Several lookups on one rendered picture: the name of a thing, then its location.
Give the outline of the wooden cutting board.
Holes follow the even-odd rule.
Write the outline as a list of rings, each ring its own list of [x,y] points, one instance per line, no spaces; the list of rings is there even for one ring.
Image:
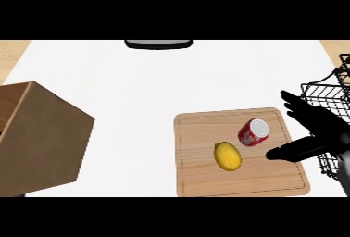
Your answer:
[[[267,139],[245,146],[238,133],[251,119],[269,126]],[[174,117],[176,192],[191,196],[291,196],[309,193],[301,163],[267,160],[291,141],[281,111],[238,109]]]

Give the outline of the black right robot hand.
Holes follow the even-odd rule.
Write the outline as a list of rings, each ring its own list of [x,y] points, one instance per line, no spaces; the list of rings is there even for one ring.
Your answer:
[[[341,155],[350,151],[350,124],[322,106],[310,105],[297,95],[281,91],[287,114],[307,128],[310,136],[270,149],[269,160],[298,162],[324,153]]]

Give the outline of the brown wooden cabinet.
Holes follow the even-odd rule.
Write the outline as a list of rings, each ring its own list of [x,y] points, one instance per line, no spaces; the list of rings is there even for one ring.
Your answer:
[[[0,197],[77,180],[93,124],[37,82],[0,86]]]

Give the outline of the black and grey appliance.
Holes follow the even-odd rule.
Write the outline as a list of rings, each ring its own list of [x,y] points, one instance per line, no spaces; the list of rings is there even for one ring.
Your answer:
[[[126,45],[135,49],[166,50],[192,46],[192,40],[126,40]]]

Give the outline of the red can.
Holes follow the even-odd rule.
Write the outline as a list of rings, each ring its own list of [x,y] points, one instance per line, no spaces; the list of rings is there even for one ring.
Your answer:
[[[267,123],[259,119],[251,119],[238,132],[238,140],[244,146],[254,146],[269,137]]]

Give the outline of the yellow lemon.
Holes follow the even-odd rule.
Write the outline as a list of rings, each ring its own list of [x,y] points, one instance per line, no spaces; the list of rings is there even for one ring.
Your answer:
[[[235,171],[241,167],[242,158],[235,146],[222,142],[214,145],[214,160],[225,171]]]

